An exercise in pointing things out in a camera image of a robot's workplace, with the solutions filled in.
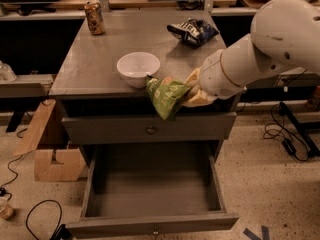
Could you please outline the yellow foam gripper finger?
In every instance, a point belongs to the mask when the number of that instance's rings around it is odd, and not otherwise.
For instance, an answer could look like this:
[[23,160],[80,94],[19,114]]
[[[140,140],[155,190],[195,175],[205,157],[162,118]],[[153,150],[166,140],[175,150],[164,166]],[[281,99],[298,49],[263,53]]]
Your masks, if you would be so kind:
[[188,78],[185,81],[185,84],[191,87],[195,87],[199,84],[199,74],[201,69],[196,68],[194,69],[191,74],[188,76]]
[[185,107],[199,107],[212,104],[216,97],[208,95],[199,86],[193,87],[183,99],[181,105]]

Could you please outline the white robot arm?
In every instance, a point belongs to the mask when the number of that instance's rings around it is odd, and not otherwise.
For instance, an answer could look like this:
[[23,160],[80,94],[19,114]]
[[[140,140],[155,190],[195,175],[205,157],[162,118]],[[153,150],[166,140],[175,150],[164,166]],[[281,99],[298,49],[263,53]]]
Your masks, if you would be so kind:
[[208,56],[187,79],[185,107],[206,106],[243,92],[254,81],[302,67],[320,73],[320,10],[304,0],[271,0],[250,33]]

